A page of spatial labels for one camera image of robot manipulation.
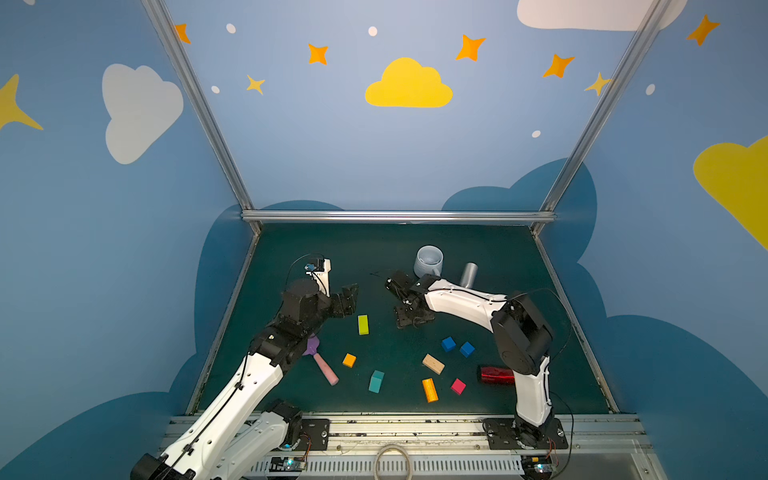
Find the lime green block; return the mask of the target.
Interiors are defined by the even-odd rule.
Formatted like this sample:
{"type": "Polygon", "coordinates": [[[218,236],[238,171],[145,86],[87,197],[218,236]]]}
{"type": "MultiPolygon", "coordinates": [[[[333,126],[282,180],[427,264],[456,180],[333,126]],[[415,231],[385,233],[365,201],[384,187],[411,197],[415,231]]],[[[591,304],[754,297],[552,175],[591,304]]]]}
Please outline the lime green block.
{"type": "Polygon", "coordinates": [[[358,334],[360,336],[365,336],[370,333],[369,319],[367,315],[359,315],[357,318],[357,323],[358,323],[358,334]]]}

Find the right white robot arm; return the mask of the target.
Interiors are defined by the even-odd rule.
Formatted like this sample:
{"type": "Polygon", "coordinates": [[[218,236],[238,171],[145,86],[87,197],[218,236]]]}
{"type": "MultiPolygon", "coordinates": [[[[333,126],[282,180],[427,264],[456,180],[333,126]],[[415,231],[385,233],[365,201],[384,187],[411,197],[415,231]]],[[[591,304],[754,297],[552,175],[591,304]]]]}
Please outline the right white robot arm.
{"type": "Polygon", "coordinates": [[[400,328],[445,313],[490,331],[501,360],[514,375],[515,442],[529,449],[567,445],[558,437],[562,426],[554,416],[549,387],[554,331],[527,293],[480,292],[436,275],[412,278],[403,271],[392,274],[385,287],[400,301],[395,307],[400,328]]]}

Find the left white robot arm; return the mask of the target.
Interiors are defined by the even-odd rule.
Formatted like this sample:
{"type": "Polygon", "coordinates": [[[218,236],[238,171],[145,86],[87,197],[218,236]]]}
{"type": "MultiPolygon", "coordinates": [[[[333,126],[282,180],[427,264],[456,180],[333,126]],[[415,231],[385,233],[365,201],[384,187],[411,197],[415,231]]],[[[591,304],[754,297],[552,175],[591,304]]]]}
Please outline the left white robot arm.
{"type": "Polygon", "coordinates": [[[144,455],[132,479],[240,479],[271,451],[299,440],[302,414],[273,402],[245,432],[252,412],[303,357],[326,320],[356,312],[359,287],[336,293],[317,276],[282,293],[275,317],[251,341],[234,375],[198,420],[162,455],[144,455]]]}

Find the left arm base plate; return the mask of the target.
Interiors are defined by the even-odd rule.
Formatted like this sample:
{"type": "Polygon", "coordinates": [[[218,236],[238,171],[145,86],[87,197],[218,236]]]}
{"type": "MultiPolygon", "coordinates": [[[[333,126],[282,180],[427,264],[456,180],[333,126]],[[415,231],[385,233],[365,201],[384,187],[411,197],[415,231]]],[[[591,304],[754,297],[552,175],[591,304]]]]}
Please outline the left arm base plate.
{"type": "Polygon", "coordinates": [[[277,451],[326,451],[330,437],[330,420],[327,418],[303,418],[301,424],[293,422],[288,426],[284,439],[273,452],[277,451]]]}

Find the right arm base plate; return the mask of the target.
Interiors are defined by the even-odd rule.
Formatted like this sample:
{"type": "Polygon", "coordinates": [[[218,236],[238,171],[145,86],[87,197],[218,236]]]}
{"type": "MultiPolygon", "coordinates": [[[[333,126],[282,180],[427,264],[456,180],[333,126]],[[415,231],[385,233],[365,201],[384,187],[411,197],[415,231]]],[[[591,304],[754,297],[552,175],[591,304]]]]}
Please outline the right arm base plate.
{"type": "Polygon", "coordinates": [[[486,418],[482,421],[491,450],[568,449],[569,444],[562,423],[556,417],[540,426],[518,418],[486,418]]]}

